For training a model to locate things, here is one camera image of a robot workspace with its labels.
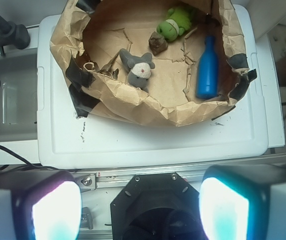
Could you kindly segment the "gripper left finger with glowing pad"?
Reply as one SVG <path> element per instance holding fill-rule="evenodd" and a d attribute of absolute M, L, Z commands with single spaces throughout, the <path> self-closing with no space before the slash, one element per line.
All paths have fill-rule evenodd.
<path fill-rule="evenodd" d="M 0 171 L 0 240 L 75 240 L 81 214 L 70 172 Z"/>

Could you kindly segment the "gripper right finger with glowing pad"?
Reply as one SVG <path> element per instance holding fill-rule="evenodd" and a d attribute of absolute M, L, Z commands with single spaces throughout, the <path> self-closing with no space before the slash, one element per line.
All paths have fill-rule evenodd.
<path fill-rule="evenodd" d="M 286 164 L 210 166 L 198 208 L 210 240 L 286 240 Z"/>

